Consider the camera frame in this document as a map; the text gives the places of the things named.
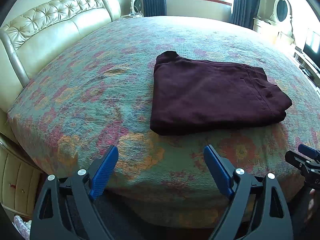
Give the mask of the person's right hand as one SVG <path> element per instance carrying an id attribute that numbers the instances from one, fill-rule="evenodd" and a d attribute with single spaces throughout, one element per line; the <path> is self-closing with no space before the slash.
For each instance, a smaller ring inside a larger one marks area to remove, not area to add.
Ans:
<path id="1" fill-rule="evenodd" d="M 319 208 L 319 191 L 311 189 L 309 192 L 310 200 L 308 202 L 307 220 L 309 220 Z"/>

